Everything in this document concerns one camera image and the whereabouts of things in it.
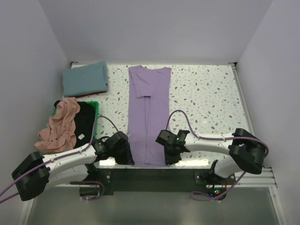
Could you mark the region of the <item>purple t-shirt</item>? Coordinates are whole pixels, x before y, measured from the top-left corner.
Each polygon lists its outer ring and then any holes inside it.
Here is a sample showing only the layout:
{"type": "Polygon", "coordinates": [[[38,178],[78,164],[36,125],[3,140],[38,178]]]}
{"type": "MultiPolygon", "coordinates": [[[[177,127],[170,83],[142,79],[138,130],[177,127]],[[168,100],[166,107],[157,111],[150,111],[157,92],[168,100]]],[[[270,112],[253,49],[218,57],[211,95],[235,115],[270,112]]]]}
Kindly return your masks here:
{"type": "Polygon", "coordinates": [[[164,167],[164,147],[156,142],[169,118],[169,67],[133,66],[129,72],[128,130],[135,166],[164,167]]]}

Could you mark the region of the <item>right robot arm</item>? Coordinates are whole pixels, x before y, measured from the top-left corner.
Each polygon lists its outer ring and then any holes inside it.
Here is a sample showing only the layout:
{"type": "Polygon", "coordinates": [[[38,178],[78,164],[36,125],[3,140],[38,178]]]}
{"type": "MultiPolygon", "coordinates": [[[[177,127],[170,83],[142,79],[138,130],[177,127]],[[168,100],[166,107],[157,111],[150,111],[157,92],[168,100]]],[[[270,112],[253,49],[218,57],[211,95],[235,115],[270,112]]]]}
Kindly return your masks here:
{"type": "Polygon", "coordinates": [[[202,176],[214,184],[220,184],[241,171],[261,174],[264,159],[269,153],[264,142],[242,128],[235,129],[233,133],[205,136],[188,130],[180,130],[177,134],[161,130],[156,142],[164,147],[166,165],[179,162],[184,152],[206,151],[227,155],[222,160],[216,159],[202,176]]]}

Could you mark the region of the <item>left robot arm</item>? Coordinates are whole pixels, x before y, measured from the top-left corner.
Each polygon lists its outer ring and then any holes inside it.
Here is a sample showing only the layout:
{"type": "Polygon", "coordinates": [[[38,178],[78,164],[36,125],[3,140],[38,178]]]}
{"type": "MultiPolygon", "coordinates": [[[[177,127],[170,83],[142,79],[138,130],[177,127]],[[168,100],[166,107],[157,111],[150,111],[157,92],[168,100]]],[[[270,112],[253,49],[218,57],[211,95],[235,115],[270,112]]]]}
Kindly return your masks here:
{"type": "Polygon", "coordinates": [[[63,183],[94,183],[97,179],[94,164],[108,158],[114,158],[119,165],[134,164],[128,137],[123,132],[94,139],[68,152],[42,155],[35,151],[12,172],[12,178],[21,200],[28,201],[63,183]]]}

